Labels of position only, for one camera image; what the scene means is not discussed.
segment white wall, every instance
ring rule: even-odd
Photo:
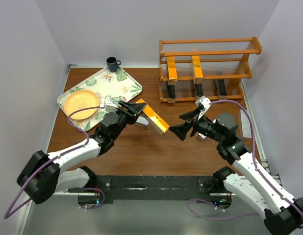
[[[225,214],[205,203],[192,208],[217,218],[255,212],[237,196]],[[61,220],[55,219],[55,211]],[[77,195],[54,195],[33,205],[28,217],[24,235],[270,235],[260,216],[196,218],[186,201],[114,200],[84,213],[77,209]]]
[[[259,40],[244,83],[270,169],[303,197],[303,0],[281,0]]]
[[[4,213],[31,155],[46,150],[65,82],[66,63],[33,0],[0,0],[0,235]]]
[[[159,39],[259,36],[278,0],[36,0],[66,62],[158,65]]]

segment yellow plate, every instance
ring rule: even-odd
[[[64,104],[64,112],[67,116],[76,110],[99,106],[98,96],[89,90],[81,90],[71,94]],[[82,120],[90,117],[96,112],[97,109],[89,109],[78,112],[72,115],[72,119]]]

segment orange block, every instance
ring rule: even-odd
[[[175,85],[177,82],[177,69],[174,56],[167,57],[167,67],[169,74],[169,85]]]
[[[143,99],[138,100],[136,103],[146,103]],[[169,125],[147,104],[143,109],[143,113],[147,121],[162,135],[164,136],[169,130]]]
[[[198,55],[192,56],[193,62],[193,79],[195,84],[202,83],[203,73],[201,69],[201,59]]]

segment black base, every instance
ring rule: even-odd
[[[22,187],[34,171],[49,160],[48,155],[41,150],[34,153],[20,173],[16,181],[18,185]],[[36,204],[45,202],[56,189],[59,173],[59,164],[51,162],[28,183],[24,191]]]
[[[294,205],[303,213],[303,198],[294,200]],[[272,235],[288,235],[303,223],[300,214],[291,205],[276,214],[265,209],[265,214],[264,223]]]
[[[168,85],[168,98],[175,99],[176,98],[176,86]]]
[[[114,200],[189,200],[211,201],[210,193],[227,192],[216,188],[212,176],[97,176],[97,186],[105,193],[105,203]],[[69,192],[85,192],[72,188]],[[96,197],[79,196],[80,205],[96,203]]]
[[[202,92],[202,84],[194,84],[194,87],[195,87],[195,95],[196,97],[201,97],[203,96],[203,92]]]
[[[215,80],[218,96],[227,96],[225,81],[223,79]]]

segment cable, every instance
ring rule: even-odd
[[[260,169],[257,167],[257,164],[256,164],[256,154],[255,154],[255,149],[256,149],[256,146],[255,146],[255,132],[254,132],[254,126],[253,126],[253,123],[252,123],[252,119],[249,115],[249,113],[247,112],[247,110],[241,105],[239,104],[238,102],[234,101],[234,100],[230,100],[230,99],[225,99],[225,100],[217,100],[217,101],[212,101],[210,102],[210,105],[212,104],[217,104],[217,103],[223,103],[223,102],[230,102],[230,103],[234,103],[236,104],[237,106],[239,106],[243,112],[245,113],[245,115],[247,116],[249,122],[250,122],[250,127],[251,127],[251,130],[252,130],[252,141],[253,141],[253,148],[252,148],[252,159],[253,159],[253,164],[255,166],[255,169],[257,170],[257,172],[260,174],[260,176],[266,181],[266,183],[281,197],[283,198],[287,203],[289,203],[299,214],[300,216],[302,217],[303,219],[303,213],[302,211],[296,206],[294,205],[294,203],[292,203],[289,199],[285,198],[283,196],[283,194],[267,179],[267,177],[260,171]]]
[[[11,204],[9,205],[9,207],[8,207],[8,209],[7,209],[7,211],[6,211],[6,213],[4,214],[4,219],[9,218],[11,215],[13,215],[15,212],[17,212],[21,207],[23,207],[26,203],[28,203],[29,201],[31,201],[31,199],[29,198],[29,199],[27,199],[26,201],[24,201],[23,203],[21,203],[19,206],[17,206],[13,211],[11,211],[12,208],[14,207],[15,203],[17,202],[17,200],[20,198],[20,196],[21,196],[22,192],[24,191],[24,189],[26,188],[26,186],[29,184],[29,182],[30,182],[30,181],[31,181],[31,180],[32,180],[32,179],[33,179],[33,178],[34,178],[34,177],[35,177],[43,168],[45,168],[46,166],[48,166],[50,163],[52,163],[54,160],[58,159],[59,157],[62,157],[62,156],[65,155],[65,154],[71,153],[72,151],[75,151],[75,150],[77,150],[77,149],[79,149],[79,148],[82,148],[82,147],[84,147],[85,145],[88,144],[88,142],[89,142],[89,140],[90,140],[90,139],[89,139],[89,135],[86,133],[86,131],[84,131],[84,130],[82,130],[81,128],[75,126],[75,125],[71,122],[70,118],[71,118],[72,115],[74,115],[74,114],[76,114],[76,113],[78,113],[78,112],[81,112],[81,111],[84,111],[84,110],[89,110],[89,109],[98,109],[98,108],[100,108],[100,106],[95,106],[95,107],[89,107],[89,108],[84,108],[84,109],[76,110],[76,111],[74,111],[73,113],[71,113],[71,114],[68,116],[68,123],[69,123],[72,127],[74,127],[75,129],[77,129],[78,131],[82,132],[82,133],[86,136],[86,142],[85,142],[85,144],[80,144],[79,146],[76,146],[76,147],[74,147],[74,148],[71,148],[71,149],[68,149],[67,151],[62,152],[59,156],[55,156],[54,158],[48,160],[47,162],[45,162],[44,164],[42,164],[37,170],[35,170],[34,173],[31,174],[31,176],[25,181],[25,183],[22,185],[22,187],[21,187],[21,189],[19,190],[19,192],[16,194],[16,196],[15,196],[14,199],[12,200],[12,202],[11,202]],[[103,192],[102,190],[97,189],[97,188],[83,188],[83,189],[98,191],[98,192],[100,192],[100,193],[102,194],[102,198],[103,198],[103,200],[102,200],[98,205],[94,206],[93,208],[86,208],[87,210],[88,210],[88,209],[95,209],[95,208],[98,208],[98,207],[100,207],[100,206],[103,204],[104,199],[105,199],[105,194],[104,194],[104,192]]]
[[[190,203],[192,201],[197,201],[197,202],[204,202],[204,203],[207,203],[219,210],[224,210],[224,208],[222,207],[219,207],[219,206],[216,206],[214,204],[212,204],[211,202],[208,202],[206,200],[203,200],[203,199],[199,199],[199,198],[192,198],[190,200],[187,201],[187,208],[195,215],[197,215],[198,217],[200,218],[204,218],[204,219],[208,219],[208,220],[216,220],[216,221],[221,221],[221,220],[228,220],[228,219],[236,219],[236,218],[240,218],[240,217],[245,217],[245,216],[254,216],[254,215],[258,215],[257,213],[246,213],[246,214],[239,214],[239,215],[234,215],[234,216],[230,216],[230,217],[225,217],[225,218],[211,218],[211,217],[207,217],[207,216],[204,216],[198,212],[196,212],[195,210],[193,210],[190,206]]]
[[[86,207],[85,206],[85,207],[83,207],[84,209],[90,210],[90,209],[96,209],[96,208],[102,206],[103,202],[105,201],[106,196],[105,196],[104,192],[101,189],[99,189],[99,188],[81,188],[81,189],[84,189],[84,190],[94,190],[94,191],[100,192],[102,194],[102,200],[101,200],[100,203],[96,204],[93,207]]]

